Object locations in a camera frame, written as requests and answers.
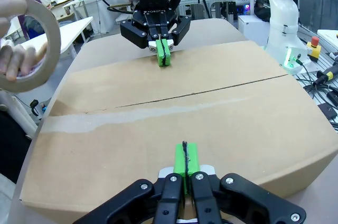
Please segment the person bare hand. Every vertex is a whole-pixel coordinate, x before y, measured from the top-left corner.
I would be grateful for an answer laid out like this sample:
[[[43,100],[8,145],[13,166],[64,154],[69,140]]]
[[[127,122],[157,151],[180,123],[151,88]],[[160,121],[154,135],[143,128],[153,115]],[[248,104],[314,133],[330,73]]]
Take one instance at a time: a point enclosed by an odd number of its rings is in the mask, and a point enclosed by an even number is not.
[[[24,49],[20,44],[4,39],[11,27],[11,19],[26,12],[26,0],[1,0],[1,75],[7,80],[15,81],[20,73],[28,75],[45,56],[48,43],[37,51],[29,47]]]

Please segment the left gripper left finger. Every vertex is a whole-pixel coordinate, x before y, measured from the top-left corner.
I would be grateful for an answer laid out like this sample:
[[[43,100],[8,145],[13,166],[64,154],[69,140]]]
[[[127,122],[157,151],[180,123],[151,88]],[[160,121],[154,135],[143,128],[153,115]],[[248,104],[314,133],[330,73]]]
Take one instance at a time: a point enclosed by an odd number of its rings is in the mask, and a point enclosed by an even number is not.
[[[187,142],[177,144],[174,171],[155,183],[139,179],[75,223],[142,223],[152,217],[176,223],[187,191]]]

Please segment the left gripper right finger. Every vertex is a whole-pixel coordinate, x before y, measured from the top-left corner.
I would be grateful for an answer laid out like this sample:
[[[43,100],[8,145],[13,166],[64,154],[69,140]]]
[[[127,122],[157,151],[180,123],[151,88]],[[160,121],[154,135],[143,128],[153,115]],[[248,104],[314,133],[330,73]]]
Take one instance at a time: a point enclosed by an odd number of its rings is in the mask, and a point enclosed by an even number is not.
[[[303,208],[236,173],[218,178],[199,166],[196,144],[186,144],[186,188],[199,223],[222,223],[222,213],[244,223],[304,223]]]

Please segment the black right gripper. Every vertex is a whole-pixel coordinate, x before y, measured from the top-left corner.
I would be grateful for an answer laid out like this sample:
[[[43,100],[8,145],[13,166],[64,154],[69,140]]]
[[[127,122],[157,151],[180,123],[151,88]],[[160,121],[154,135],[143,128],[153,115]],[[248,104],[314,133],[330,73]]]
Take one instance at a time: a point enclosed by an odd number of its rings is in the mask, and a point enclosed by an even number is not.
[[[190,29],[191,18],[178,16],[177,5],[170,0],[138,0],[134,7],[133,24],[124,20],[120,24],[121,35],[141,49],[149,48],[156,52],[159,67],[171,65],[171,50],[179,45]],[[149,41],[148,33],[138,29],[151,25],[165,24],[167,33],[161,31],[161,38],[156,34],[154,41]]]

